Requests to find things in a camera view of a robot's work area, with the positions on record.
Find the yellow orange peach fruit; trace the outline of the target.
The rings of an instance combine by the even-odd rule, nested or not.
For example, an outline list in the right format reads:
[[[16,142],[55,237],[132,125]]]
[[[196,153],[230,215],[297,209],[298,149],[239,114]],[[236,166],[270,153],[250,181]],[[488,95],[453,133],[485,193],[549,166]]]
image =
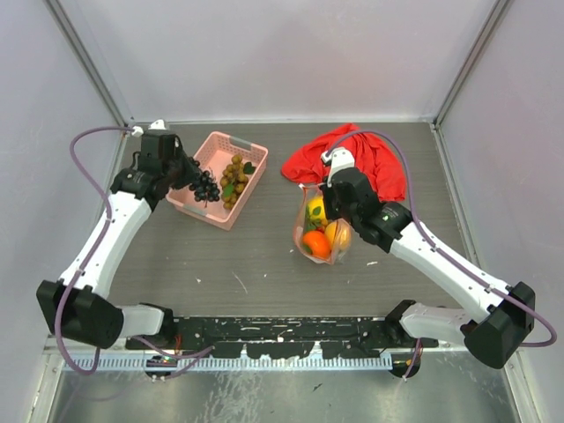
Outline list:
[[[352,242],[351,228],[342,219],[331,221],[324,231],[332,250],[347,251]]]

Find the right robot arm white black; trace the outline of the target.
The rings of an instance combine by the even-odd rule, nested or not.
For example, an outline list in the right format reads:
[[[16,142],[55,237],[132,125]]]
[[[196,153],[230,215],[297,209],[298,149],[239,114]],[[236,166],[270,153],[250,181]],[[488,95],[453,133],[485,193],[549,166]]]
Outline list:
[[[393,345],[405,347],[415,338],[442,340],[464,345],[482,364],[501,369],[532,332],[536,294],[530,286],[511,286],[485,273],[416,223],[406,207],[380,202],[357,167],[330,172],[322,193],[330,217],[343,219],[364,242],[421,271],[460,306],[402,301],[387,316]]]

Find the dark grape bunch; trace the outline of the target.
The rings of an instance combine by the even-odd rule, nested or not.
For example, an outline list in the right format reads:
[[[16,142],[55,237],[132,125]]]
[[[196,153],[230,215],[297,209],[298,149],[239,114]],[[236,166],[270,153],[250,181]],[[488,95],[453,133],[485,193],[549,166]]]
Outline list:
[[[199,178],[189,185],[196,202],[215,203],[219,201],[219,185],[209,170],[204,170]]]

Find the brown longan bunch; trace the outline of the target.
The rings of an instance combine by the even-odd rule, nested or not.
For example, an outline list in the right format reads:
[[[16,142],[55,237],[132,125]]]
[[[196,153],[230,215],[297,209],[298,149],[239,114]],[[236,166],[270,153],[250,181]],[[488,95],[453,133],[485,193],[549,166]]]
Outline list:
[[[245,163],[240,154],[235,154],[222,172],[219,185],[220,199],[223,208],[232,210],[249,182],[247,174],[243,173]]]

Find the clear zip top bag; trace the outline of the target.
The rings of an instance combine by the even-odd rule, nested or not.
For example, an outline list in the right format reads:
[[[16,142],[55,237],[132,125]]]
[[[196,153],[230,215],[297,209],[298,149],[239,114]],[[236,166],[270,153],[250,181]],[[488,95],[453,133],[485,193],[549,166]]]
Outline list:
[[[319,258],[311,256],[307,253],[307,251],[304,249],[302,242],[301,242],[302,236],[306,232],[313,231],[313,230],[324,233],[325,227],[326,227],[326,226],[317,226],[317,225],[313,224],[312,222],[308,221],[307,216],[306,216],[307,204],[308,204],[308,201],[310,199],[312,199],[313,197],[323,196],[323,195],[322,195],[322,192],[317,185],[300,184],[299,188],[301,189],[301,193],[302,193],[302,202],[301,202],[301,207],[299,209],[298,215],[296,217],[296,220],[295,220],[294,226],[293,226],[293,242],[294,242],[296,248],[307,259],[309,259],[313,263],[333,265],[333,264],[337,263],[338,261],[342,260],[343,257],[349,251],[350,248],[347,251],[331,250],[331,255],[330,255],[330,258],[328,260],[319,259]]]

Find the orange tangerine fruit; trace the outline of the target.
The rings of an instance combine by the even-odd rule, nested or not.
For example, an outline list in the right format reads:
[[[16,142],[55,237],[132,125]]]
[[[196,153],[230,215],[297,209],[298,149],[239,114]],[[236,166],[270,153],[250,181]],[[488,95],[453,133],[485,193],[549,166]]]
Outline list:
[[[327,236],[319,231],[306,232],[301,238],[307,253],[319,259],[328,260],[331,255],[331,244]]]

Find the yellow lemon fruit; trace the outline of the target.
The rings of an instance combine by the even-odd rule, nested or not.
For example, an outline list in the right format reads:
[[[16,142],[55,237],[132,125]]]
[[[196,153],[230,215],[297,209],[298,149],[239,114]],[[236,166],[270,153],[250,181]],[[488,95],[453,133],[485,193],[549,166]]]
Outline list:
[[[313,197],[308,201],[306,216],[309,222],[317,226],[328,225],[322,196]]]

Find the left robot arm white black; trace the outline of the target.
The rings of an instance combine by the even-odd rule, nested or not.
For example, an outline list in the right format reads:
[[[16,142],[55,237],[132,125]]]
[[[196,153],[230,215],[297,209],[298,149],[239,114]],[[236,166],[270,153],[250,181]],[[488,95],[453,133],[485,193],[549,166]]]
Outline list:
[[[151,304],[117,307],[108,301],[115,273],[137,231],[170,189],[200,174],[179,137],[164,121],[134,127],[141,140],[137,161],[121,170],[105,195],[106,211],[85,246],[55,282],[44,280],[36,296],[51,333],[107,349],[120,338],[145,336],[157,349],[176,339],[170,309]]]

